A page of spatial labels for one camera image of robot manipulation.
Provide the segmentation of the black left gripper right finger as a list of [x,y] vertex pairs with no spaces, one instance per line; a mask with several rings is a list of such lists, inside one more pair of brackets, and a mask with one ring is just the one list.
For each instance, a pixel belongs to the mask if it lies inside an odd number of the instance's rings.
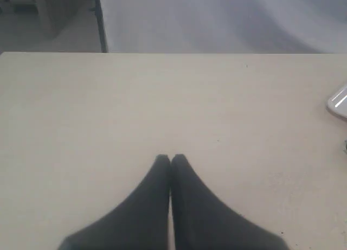
[[224,204],[183,154],[171,161],[171,205],[176,249],[287,249],[277,235]]

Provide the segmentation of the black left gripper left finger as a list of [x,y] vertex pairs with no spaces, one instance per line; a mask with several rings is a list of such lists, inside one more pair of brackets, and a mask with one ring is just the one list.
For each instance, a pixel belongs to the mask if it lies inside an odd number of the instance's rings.
[[66,237],[60,249],[167,249],[171,165],[158,155],[140,184],[111,212]]

